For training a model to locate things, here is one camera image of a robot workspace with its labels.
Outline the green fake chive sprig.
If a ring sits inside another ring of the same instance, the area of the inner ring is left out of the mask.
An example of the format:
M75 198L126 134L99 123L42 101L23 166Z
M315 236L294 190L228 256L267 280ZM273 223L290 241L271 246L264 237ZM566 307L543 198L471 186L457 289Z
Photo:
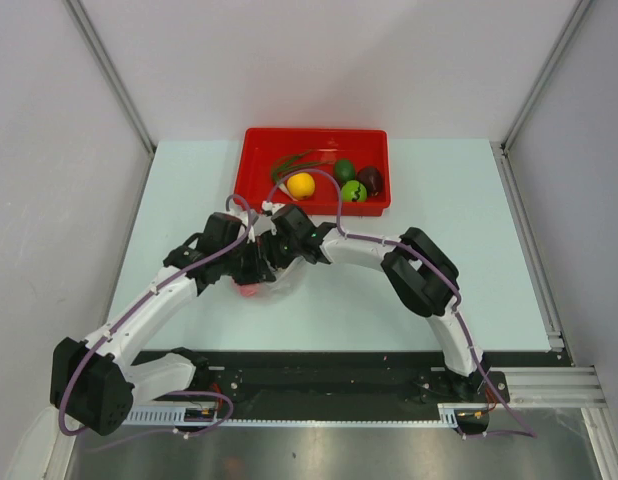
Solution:
M305 168L333 165L335 161L336 156L333 152L320 153L317 150L307 150L277 159L270 168L269 176L273 182L277 182L292 172Z

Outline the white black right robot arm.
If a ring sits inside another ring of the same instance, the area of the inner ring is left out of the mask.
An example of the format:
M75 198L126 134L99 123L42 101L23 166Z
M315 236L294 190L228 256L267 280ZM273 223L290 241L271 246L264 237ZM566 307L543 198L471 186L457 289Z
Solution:
M297 205L262 203L272 227L262 234L265 258L283 269L302 258L311 264L343 264L384 273L402 304L427 320L442 348L452 394L473 401L486 389L489 364L459 311L459 271L420 229L396 238L346 232L339 223L315 225Z

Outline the dark red fake fruit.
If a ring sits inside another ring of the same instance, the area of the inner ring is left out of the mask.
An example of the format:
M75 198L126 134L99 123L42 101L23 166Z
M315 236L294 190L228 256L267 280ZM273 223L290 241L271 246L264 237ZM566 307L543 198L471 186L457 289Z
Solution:
M357 173L357 180L365 186L368 196L378 196L384 190L383 175L374 166L366 166L360 169Z

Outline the dark green fake lime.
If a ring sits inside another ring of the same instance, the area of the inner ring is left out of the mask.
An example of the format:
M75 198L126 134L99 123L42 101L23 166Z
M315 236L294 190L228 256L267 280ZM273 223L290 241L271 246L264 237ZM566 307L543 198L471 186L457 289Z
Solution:
M333 176L339 184L356 179L356 168L348 159L339 159L334 163Z

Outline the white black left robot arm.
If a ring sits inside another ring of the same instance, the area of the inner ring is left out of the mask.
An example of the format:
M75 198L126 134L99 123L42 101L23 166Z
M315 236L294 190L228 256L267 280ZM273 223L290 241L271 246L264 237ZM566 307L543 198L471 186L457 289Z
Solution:
M117 430L138 403L163 396L215 402L214 421L199 434L218 428L234 413L232 399L211 389L205 358L175 349L144 364L135 359L180 309L223 276L242 273L248 247L255 245L254 211L216 212L201 233L173 249L135 302L81 341L63 339L53 352L50 402L66 436L78 435L68 419L106 436Z

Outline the green fake ball fruit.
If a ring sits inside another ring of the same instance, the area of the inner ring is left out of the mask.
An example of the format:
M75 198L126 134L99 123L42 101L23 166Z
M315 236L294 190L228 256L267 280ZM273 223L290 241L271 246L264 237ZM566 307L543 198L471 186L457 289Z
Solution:
M362 203L368 198L365 185L358 180L347 181L342 185L340 192L342 200L348 203Z

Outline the clear zip top bag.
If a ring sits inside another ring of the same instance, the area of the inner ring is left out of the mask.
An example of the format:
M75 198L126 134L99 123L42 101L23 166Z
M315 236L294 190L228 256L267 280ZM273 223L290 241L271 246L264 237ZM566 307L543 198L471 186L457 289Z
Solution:
M260 285L260 293L253 299L278 298L289 295L298 289L304 278L306 262L299 258L294 260L286 270L275 270L273 282L252 283ZM234 290L238 292L238 284L233 282Z

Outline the yellow fake lemon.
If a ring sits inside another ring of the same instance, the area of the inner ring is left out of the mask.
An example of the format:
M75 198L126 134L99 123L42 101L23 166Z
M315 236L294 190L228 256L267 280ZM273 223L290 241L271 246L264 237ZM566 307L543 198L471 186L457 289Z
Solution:
M287 179L286 188L295 200L306 200L315 193L316 184L310 173L301 172Z

